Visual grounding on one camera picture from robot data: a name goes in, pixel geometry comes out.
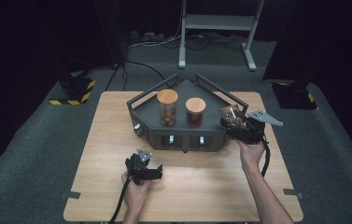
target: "wrist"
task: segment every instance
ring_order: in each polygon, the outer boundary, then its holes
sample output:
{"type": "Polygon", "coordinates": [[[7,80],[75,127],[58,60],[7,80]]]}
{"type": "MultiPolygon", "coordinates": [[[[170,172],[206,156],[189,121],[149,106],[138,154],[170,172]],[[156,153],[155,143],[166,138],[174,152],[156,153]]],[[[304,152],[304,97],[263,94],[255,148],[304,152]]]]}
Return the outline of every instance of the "wrist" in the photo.
{"type": "Polygon", "coordinates": [[[245,175],[260,175],[260,167],[257,165],[243,165],[243,171],[245,175]]]}
{"type": "Polygon", "coordinates": [[[126,210],[125,218],[123,219],[124,224],[134,224],[137,223],[138,216],[140,215],[140,210],[134,208],[128,208],[126,210]]]}

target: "wooden table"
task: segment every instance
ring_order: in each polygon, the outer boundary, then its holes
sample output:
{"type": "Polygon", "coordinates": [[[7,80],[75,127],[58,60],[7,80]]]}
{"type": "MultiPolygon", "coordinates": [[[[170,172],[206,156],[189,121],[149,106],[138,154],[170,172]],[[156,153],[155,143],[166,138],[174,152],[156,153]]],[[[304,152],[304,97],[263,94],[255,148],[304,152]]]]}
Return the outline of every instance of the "wooden table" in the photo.
{"type": "MultiPolygon", "coordinates": [[[[218,152],[153,149],[134,134],[126,106],[138,93],[107,91],[102,94],[71,188],[80,197],[68,199],[63,213],[65,220],[111,219],[122,189],[120,177],[126,171],[125,160],[140,147],[153,153],[148,168],[163,164],[163,177],[151,184],[140,221],[258,221],[237,144],[228,141],[218,152]]],[[[256,92],[232,94],[249,104],[248,111],[265,111],[256,92]]],[[[300,221],[303,212],[297,197],[283,192],[293,186],[271,125],[267,124],[265,133],[272,152],[265,179],[293,220],[300,221]]],[[[117,221],[123,220],[125,211],[123,204],[117,221]]]]}

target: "cork lid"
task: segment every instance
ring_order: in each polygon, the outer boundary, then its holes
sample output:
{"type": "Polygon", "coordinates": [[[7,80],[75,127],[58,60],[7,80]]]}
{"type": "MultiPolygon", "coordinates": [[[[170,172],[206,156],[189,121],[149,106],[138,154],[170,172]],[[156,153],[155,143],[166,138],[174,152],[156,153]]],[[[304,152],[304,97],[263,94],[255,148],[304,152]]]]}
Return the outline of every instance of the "cork lid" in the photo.
{"type": "Polygon", "coordinates": [[[201,98],[193,97],[185,103],[185,106],[192,113],[201,113],[205,109],[205,101],[201,98]]]}
{"type": "Polygon", "coordinates": [[[219,110],[219,113],[223,114],[223,113],[228,113],[228,112],[235,111],[235,110],[239,110],[239,105],[225,106],[219,110]]]}
{"type": "Polygon", "coordinates": [[[158,92],[158,101],[165,105],[173,104],[178,99],[178,94],[173,90],[162,90],[158,92]]]}

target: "white shelf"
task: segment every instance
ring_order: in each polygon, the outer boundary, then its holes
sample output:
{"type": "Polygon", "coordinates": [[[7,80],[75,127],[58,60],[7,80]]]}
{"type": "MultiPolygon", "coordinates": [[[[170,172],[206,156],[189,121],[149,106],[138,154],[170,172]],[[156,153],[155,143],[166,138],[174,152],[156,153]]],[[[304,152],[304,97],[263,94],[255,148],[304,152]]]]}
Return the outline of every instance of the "white shelf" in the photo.
{"type": "Polygon", "coordinates": [[[260,19],[260,12],[262,10],[264,0],[257,1],[258,5],[254,16],[226,16],[187,14],[187,0],[183,0],[178,67],[185,68],[186,66],[186,29],[240,30],[248,31],[248,38],[246,39],[246,43],[242,44],[242,50],[245,53],[249,70],[256,71],[257,66],[252,58],[250,46],[258,25],[258,20],[260,19]]]}
{"type": "Polygon", "coordinates": [[[253,16],[186,15],[185,27],[189,29],[251,30],[253,16]]]}

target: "shelf leg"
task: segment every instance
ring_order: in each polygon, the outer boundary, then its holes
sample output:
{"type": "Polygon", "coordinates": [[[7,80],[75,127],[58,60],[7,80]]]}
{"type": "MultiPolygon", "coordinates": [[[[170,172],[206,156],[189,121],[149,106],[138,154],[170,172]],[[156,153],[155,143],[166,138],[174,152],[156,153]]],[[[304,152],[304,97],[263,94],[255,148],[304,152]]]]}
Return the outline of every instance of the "shelf leg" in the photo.
{"type": "Polygon", "coordinates": [[[257,5],[257,10],[255,12],[254,20],[252,21],[252,24],[251,24],[251,29],[248,33],[247,42],[242,44],[243,51],[245,52],[245,55],[246,55],[248,68],[251,72],[257,71],[257,66],[254,63],[254,59],[252,58],[250,47],[251,47],[252,40],[254,38],[255,30],[257,29],[258,21],[260,20],[260,12],[262,11],[262,8],[263,8],[263,2],[264,0],[259,1],[257,5]]]}
{"type": "Polygon", "coordinates": [[[181,42],[179,43],[178,67],[185,68],[185,26],[187,15],[187,0],[183,0],[181,19],[181,42]]]}

